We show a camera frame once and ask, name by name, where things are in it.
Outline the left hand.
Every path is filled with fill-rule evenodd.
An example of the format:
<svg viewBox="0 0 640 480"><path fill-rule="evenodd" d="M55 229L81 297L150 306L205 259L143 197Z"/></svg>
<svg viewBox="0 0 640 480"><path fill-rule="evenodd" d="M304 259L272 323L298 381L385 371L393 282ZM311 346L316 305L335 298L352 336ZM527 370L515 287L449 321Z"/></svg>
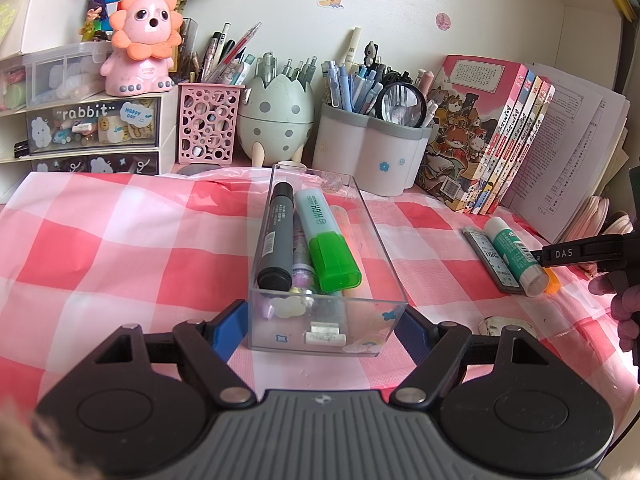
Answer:
<svg viewBox="0 0 640 480"><path fill-rule="evenodd" d="M6 400L1 402L1 478L104 479L104 474L78 460L53 422Z"/></svg>

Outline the right hand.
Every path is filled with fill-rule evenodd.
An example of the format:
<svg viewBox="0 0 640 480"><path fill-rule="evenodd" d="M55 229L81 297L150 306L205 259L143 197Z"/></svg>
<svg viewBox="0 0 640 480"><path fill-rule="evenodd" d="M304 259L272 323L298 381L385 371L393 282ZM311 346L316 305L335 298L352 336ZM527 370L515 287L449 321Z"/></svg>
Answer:
<svg viewBox="0 0 640 480"><path fill-rule="evenodd" d="M622 294L616 294L608 274L602 274L591 280L588 288L593 295L597 296L613 294L611 316L617 322L620 348L623 352L631 351L639 337L639 324L632 318L640 309L639 286L632 286Z"/></svg>

